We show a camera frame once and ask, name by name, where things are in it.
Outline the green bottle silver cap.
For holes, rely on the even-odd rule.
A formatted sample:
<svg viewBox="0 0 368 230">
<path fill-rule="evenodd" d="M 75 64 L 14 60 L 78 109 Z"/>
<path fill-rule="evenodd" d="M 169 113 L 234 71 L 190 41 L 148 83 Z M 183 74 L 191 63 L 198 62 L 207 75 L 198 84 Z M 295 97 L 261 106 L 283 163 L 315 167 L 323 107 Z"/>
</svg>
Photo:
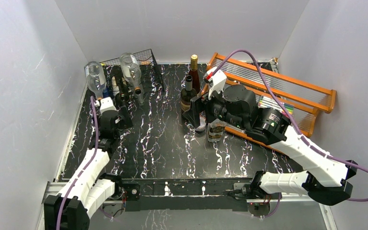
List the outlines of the green bottle silver cap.
<svg viewBox="0 0 368 230">
<path fill-rule="evenodd" d="M 185 78 L 184 87 L 181 90 L 180 94 L 180 105 L 182 113 L 190 109 L 191 99 L 193 97 L 196 97 L 196 95 L 197 95 L 196 90 L 193 88 L 193 77 L 187 75 Z"/>
</svg>

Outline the clear bottle black gold cap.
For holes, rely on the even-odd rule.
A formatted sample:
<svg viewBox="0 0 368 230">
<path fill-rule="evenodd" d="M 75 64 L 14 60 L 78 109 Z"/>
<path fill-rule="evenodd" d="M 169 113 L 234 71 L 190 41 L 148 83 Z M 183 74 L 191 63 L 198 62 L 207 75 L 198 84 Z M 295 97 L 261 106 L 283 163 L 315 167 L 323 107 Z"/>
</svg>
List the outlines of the clear bottle black gold cap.
<svg viewBox="0 0 368 230">
<path fill-rule="evenodd" d="M 226 128 L 226 122 L 221 121 L 219 119 L 215 119 L 214 121 L 208 123 L 207 125 L 207 140 L 209 142 L 218 142 L 221 140 L 221 137 Z"/>
</svg>

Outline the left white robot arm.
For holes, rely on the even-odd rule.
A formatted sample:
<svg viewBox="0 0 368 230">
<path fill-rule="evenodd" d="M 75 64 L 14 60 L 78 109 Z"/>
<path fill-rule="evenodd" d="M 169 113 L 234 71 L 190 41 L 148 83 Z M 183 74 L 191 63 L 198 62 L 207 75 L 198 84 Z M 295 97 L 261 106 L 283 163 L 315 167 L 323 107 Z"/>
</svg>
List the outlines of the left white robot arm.
<svg viewBox="0 0 368 230">
<path fill-rule="evenodd" d="M 119 141 L 119 129 L 130 126 L 127 110 L 120 112 L 110 98 L 92 103 L 94 143 L 72 178 L 44 201 L 46 230 L 87 230 L 93 214 L 111 199 L 127 198 L 129 185 L 119 175 L 101 173 Z"/>
</svg>

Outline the dark red wine bottle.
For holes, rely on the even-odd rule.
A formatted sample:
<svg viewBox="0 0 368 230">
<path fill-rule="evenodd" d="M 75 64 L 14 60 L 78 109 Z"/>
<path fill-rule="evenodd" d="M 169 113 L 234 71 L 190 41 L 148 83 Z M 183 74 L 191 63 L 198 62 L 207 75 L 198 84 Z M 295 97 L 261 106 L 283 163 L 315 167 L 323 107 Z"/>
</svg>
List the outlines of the dark red wine bottle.
<svg viewBox="0 0 368 230">
<path fill-rule="evenodd" d="M 200 94 L 200 79 L 199 79 L 199 73 L 198 73 L 198 56 L 196 54 L 193 54 L 191 56 L 191 62 L 190 62 L 190 69 L 189 69 L 189 75 L 193 79 L 192 86 L 195 89 L 197 95 Z"/>
</svg>

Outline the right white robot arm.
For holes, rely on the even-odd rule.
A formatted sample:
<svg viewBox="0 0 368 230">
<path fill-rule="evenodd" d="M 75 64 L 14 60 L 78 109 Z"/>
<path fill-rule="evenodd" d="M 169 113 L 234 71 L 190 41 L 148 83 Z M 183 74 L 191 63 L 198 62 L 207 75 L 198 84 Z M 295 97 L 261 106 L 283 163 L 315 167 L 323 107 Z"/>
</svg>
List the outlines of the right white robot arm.
<svg viewBox="0 0 368 230">
<path fill-rule="evenodd" d="M 258 171 L 249 185 L 234 189 L 233 197 L 251 199 L 293 193 L 328 206 L 351 197 L 353 186 L 348 179 L 356 174 L 352 162 L 340 163 L 318 154 L 314 144 L 295 131 L 287 116 L 274 108 L 260 108 L 255 93 L 243 85 L 193 97 L 184 117 L 198 127 L 201 113 L 206 114 L 207 124 L 218 121 L 242 129 L 248 137 L 284 153 L 303 168 L 295 173 Z"/>
</svg>

